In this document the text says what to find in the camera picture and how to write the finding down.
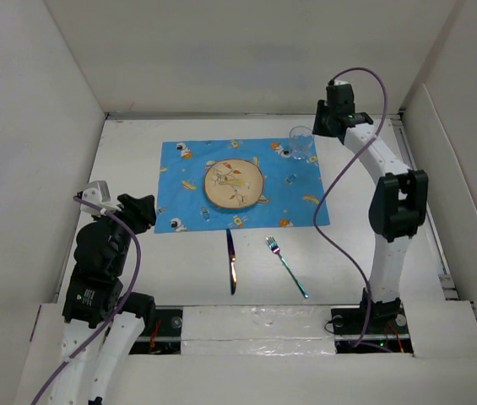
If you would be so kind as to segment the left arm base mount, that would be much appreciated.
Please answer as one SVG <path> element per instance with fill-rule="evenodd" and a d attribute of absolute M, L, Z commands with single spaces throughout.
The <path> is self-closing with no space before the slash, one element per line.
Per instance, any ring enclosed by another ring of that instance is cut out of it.
<path fill-rule="evenodd" d="M 158 306 L 154 320 L 144 329 L 130 355 L 173 355 L 181 353 L 183 308 Z"/>

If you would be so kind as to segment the iridescent table knife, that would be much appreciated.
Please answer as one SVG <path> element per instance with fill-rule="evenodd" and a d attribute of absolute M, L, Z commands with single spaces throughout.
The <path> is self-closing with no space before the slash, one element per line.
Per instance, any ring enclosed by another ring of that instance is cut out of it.
<path fill-rule="evenodd" d="M 229 273 L 230 273 L 230 294 L 234 295 L 236 293 L 237 287 L 237 276 L 236 276 L 236 251 L 234 247 L 234 241 L 230 229 L 225 231 L 226 233 L 226 243 L 229 259 Z"/>

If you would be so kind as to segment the iridescent fork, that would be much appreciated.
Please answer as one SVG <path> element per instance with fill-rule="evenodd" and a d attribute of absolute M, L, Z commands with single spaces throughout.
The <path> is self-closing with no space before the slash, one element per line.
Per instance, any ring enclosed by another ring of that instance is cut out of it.
<path fill-rule="evenodd" d="M 290 277 L 292 278 L 293 282 L 295 283 L 295 286 L 299 289 L 299 291 L 301 292 L 301 295 L 304 299 L 308 299 L 309 298 L 309 294 L 306 292 L 306 289 L 303 287 L 303 285 L 300 283 L 300 281 L 298 280 L 298 278 L 295 276 L 295 274 L 293 273 L 289 263 L 285 260 L 285 258 L 282 256 L 281 254 L 281 250 L 280 250 L 280 247 L 279 247 L 279 244 L 277 243 L 276 239 L 272 236 L 272 235 L 269 235 L 267 238 L 266 238 L 266 241 L 267 241 L 267 246 L 269 248 L 269 250 L 271 250 L 271 252 L 278 257 L 278 259 L 281 261 L 281 263 L 283 264 L 283 266 L 285 267 L 287 273 L 290 275 Z"/>

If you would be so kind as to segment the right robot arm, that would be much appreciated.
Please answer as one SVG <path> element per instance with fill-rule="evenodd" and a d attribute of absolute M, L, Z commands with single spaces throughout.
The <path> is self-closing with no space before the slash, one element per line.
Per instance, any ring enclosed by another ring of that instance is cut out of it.
<path fill-rule="evenodd" d="M 355 110 L 351 84 L 332 79 L 327 99 L 317 102 L 315 135 L 337 138 L 351 151 L 375 183 L 368 211 L 375 234 L 375 251 L 358 322 L 378 332 L 397 315 L 404 258 L 412 238 L 426 219 L 429 178 L 412 170 L 375 134 L 374 121 Z"/>

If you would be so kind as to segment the clear plastic cup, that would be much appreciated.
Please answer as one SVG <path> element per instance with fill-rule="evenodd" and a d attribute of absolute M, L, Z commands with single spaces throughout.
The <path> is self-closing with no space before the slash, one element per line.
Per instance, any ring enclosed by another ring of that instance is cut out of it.
<path fill-rule="evenodd" d="M 289 151 L 294 159 L 306 159 L 309 157 L 314 138 L 309 127 L 293 127 L 289 133 Z"/>

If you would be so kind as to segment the blue space-print cloth placemat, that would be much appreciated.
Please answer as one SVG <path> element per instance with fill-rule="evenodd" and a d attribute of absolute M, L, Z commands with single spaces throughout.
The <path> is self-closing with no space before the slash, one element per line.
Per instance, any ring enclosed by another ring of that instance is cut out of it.
<path fill-rule="evenodd" d="M 159 234 L 330 223 L 317 151 L 288 138 L 165 142 L 157 191 Z"/>

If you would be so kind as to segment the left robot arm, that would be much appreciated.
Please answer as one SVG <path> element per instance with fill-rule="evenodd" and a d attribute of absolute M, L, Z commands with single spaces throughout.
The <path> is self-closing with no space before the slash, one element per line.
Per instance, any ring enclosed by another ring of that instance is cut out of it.
<path fill-rule="evenodd" d="M 154 298 L 120 277 L 138 235 L 156 223 L 154 197 L 118 197 L 118 206 L 79 194 L 92 219 L 77 234 L 75 265 L 62 309 L 61 364 L 45 388 L 50 404 L 105 404 L 131 348 L 156 323 Z"/>

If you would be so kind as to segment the beige ceramic plate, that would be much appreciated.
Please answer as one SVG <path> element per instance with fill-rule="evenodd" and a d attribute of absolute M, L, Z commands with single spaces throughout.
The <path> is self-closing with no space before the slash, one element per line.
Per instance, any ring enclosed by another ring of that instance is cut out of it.
<path fill-rule="evenodd" d="M 259 167 L 244 159 L 214 162 L 204 177 L 204 194 L 214 206 L 244 209 L 257 204 L 263 194 L 264 176 Z"/>

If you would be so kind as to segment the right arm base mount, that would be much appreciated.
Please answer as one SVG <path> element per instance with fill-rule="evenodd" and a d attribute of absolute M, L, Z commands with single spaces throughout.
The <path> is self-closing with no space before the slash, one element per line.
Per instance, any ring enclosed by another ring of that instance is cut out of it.
<path fill-rule="evenodd" d="M 358 307 L 335 307 L 324 329 L 333 336 L 336 354 L 412 354 L 414 352 L 409 325 L 404 308 L 386 319 L 375 319 L 368 327 L 360 343 L 364 323 L 363 313 Z"/>

